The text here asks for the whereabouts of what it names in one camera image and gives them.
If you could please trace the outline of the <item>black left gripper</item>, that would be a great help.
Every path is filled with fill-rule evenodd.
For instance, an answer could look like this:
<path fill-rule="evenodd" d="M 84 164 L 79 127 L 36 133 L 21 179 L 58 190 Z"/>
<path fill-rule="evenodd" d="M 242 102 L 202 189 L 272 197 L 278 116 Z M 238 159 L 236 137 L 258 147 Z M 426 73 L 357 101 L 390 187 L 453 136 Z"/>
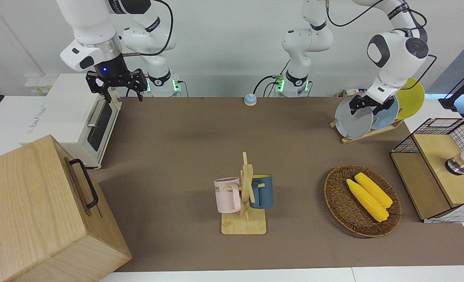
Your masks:
<path fill-rule="evenodd" d="M 357 95 L 355 101 L 350 102 L 350 113 L 354 115 L 358 110 L 366 107 L 374 107 L 373 115 L 377 116 L 381 111 L 387 111 L 394 104 L 394 98 L 388 98 L 383 103 L 379 103 L 367 95 Z"/>

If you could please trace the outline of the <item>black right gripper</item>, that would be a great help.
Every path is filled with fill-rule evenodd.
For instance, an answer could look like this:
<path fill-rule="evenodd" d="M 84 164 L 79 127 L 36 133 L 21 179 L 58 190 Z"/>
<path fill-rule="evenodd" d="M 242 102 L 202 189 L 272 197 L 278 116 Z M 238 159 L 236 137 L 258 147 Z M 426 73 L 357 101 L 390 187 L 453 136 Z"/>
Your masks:
<path fill-rule="evenodd" d="M 137 93 L 139 102 L 143 101 L 143 92 L 148 83 L 141 69 L 129 70 L 123 57 L 101 62 L 94 66 L 94 71 L 86 73 L 86 82 L 93 93 L 105 94 L 105 100 L 111 103 L 109 87 L 126 87 Z"/>

